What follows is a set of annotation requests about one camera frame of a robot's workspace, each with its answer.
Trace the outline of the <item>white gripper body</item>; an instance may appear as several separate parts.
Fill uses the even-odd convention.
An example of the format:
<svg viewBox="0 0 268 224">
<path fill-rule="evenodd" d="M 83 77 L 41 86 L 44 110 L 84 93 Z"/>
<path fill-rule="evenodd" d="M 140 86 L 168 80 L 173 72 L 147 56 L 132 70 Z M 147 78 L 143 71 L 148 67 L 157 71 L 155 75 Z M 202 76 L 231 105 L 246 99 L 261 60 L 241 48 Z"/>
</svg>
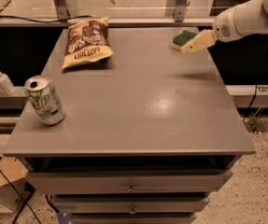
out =
<svg viewBox="0 0 268 224">
<path fill-rule="evenodd" d="M 236 7 L 226 9 L 218 14 L 212 23 L 212 28 L 221 42 L 232 42 L 241 38 L 234 24 L 235 10 Z"/>
</svg>

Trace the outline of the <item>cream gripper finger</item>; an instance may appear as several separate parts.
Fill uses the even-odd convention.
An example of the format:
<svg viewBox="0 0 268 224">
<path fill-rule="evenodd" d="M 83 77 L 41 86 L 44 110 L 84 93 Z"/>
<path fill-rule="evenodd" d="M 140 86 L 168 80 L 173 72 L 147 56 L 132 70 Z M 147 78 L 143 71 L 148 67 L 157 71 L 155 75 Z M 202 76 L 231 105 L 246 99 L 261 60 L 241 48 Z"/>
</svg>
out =
<svg viewBox="0 0 268 224">
<path fill-rule="evenodd" d="M 204 29 L 182 46 L 180 50 L 182 53 L 191 54 L 215 45 L 217 40 L 217 35 L 213 30 Z"/>
</svg>

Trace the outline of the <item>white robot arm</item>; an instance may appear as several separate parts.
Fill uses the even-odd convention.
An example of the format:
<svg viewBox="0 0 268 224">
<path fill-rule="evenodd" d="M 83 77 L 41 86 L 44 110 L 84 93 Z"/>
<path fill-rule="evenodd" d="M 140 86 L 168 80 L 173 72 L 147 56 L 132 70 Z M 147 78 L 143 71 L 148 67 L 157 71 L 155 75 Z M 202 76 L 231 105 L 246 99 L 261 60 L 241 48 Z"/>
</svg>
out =
<svg viewBox="0 0 268 224">
<path fill-rule="evenodd" d="M 226 9 L 203 30 L 180 47 L 184 54 L 212 47 L 217 41 L 232 42 L 248 35 L 268 35 L 268 0 L 249 0 Z"/>
</svg>

